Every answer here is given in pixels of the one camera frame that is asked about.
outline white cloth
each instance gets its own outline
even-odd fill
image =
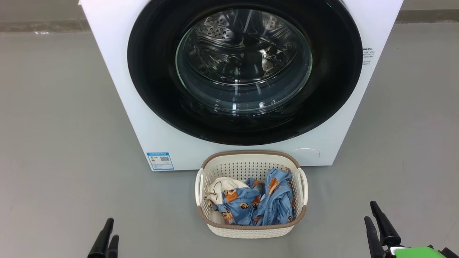
[[[219,177],[215,179],[215,181],[213,181],[207,188],[206,194],[204,195],[204,201],[211,207],[212,203],[222,204],[222,191],[245,187],[248,186],[242,181],[229,177]]]

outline cartoon print fabric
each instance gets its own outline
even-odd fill
[[[211,207],[213,204],[222,204],[223,199],[220,195],[222,191],[232,190],[234,188],[243,188],[243,187],[248,187],[248,186],[242,181],[232,179],[230,177],[217,178],[207,188],[207,191],[204,195],[204,201],[206,202],[207,205]]]
[[[222,203],[213,203],[213,208],[229,225],[289,223],[294,219],[290,179],[289,169],[272,168],[265,182],[249,178],[242,188],[221,191]]]

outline washing machine door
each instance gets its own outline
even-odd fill
[[[336,0],[154,0],[128,45],[132,81],[164,121],[203,140],[261,145],[335,114],[362,67]]]

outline white washing machine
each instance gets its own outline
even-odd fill
[[[154,171],[331,165],[403,0],[81,0]]]

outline white perforated basket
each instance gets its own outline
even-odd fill
[[[245,181],[253,177],[264,181],[271,168],[285,167],[292,172],[295,199],[295,219],[290,223],[269,226],[225,225],[221,218],[213,216],[213,210],[204,202],[204,193],[216,178],[231,177]],[[290,232],[303,218],[308,202],[308,181],[298,162],[288,154],[277,151],[228,151],[214,154],[205,160],[196,176],[195,195],[199,214],[216,235],[233,238],[278,237]]]

